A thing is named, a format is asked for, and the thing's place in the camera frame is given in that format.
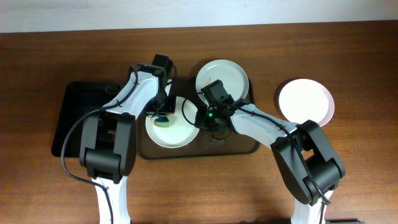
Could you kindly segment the light blue-grey plate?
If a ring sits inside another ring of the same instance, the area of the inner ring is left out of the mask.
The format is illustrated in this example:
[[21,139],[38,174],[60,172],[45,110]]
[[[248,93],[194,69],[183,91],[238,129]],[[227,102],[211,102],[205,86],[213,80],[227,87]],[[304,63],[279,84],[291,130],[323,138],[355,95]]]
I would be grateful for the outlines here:
[[210,83],[221,80],[223,86],[234,101],[244,99],[249,93],[249,79],[246,72],[236,63],[230,60],[213,60],[204,65],[198,72],[195,80],[198,97],[208,105],[201,89]]

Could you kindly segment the black tray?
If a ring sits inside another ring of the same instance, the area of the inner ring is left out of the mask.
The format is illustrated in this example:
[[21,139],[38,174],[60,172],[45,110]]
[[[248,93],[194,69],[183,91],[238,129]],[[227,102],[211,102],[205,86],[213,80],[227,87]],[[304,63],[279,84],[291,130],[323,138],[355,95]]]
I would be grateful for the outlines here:
[[118,83],[70,82],[63,97],[51,148],[52,155],[61,156],[66,135],[78,119],[110,102],[120,90],[121,85]]

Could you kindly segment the pink plate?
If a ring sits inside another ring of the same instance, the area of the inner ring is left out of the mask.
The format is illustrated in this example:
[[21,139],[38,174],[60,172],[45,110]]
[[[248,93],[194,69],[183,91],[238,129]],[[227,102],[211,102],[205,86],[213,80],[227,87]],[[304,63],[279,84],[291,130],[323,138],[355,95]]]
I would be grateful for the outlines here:
[[277,95],[277,105],[285,119],[293,123],[312,120],[324,126],[335,113],[335,102],[329,90],[315,80],[304,78],[283,85]]

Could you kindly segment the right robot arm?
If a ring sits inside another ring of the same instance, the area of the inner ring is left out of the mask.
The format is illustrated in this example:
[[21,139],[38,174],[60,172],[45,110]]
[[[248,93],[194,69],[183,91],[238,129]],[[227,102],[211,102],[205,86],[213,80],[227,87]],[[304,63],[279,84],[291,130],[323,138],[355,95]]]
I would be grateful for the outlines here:
[[271,149],[285,186],[295,199],[291,223],[325,223],[326,208],[346,170],[318,123],[273,117],[247,100],[199,107],[195,126],[228,129]]

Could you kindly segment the green yellow sponge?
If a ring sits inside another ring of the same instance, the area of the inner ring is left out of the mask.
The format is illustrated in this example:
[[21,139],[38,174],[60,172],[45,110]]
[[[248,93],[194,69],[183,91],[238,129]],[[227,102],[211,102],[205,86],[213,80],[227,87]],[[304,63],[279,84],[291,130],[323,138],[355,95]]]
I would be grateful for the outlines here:
[[154,125],[159,128],[168,128],[170,126],[170,121],[167,117],[158,117],[154,120]]

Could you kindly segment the white cream plate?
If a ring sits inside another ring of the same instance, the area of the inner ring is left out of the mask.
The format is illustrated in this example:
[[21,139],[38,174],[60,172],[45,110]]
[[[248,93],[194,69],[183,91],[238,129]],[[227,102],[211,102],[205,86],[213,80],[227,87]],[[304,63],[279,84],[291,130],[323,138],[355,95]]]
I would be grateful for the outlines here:
[[174,112],[166,115],[169,121],[168,127],[157,126],[155,121],[158,117],[146,118],[147,134],[156,144],[166,148],[178,148],[187,145],[196,138],[199,129],[190,124],[185,117],[191,123],[194,123],[198,109],[190,100],[186,100],[183,107],[184,117],[182,113],[184,100],[183,97],[176,97]]

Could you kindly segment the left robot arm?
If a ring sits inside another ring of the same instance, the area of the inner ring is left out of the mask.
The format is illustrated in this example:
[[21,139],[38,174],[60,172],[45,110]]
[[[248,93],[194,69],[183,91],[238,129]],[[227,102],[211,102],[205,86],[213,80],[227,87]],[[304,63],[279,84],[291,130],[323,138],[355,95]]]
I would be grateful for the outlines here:
[[127,177],[136,160],[136,120],[157,113],[169,97],[175,65],[139,64],[129,69],[127,83],[99,109],[84,115],[79,160],[87,184],[97,191],[100,223],[130,223]]

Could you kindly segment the brown serving tray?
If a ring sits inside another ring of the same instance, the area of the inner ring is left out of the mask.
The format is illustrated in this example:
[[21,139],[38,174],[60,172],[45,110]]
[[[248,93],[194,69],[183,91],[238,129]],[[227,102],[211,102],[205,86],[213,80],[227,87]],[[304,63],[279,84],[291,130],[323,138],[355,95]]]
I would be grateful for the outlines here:
[[[197,106],[205,105],[196,94],[195,78],[193,77],[177,78],[171,94],[188,98]],[[156,144],[148,135],[146,130],[147,118],[142,115],[137,122],[137,152],[143,159],[147,160],[250,154],[256,152],[260,146],[259,142],[245,135],[232,132],[226,139],[218,140],[211,136],[211,132],[200,130],[193,141],[187,145],[166,148]]]

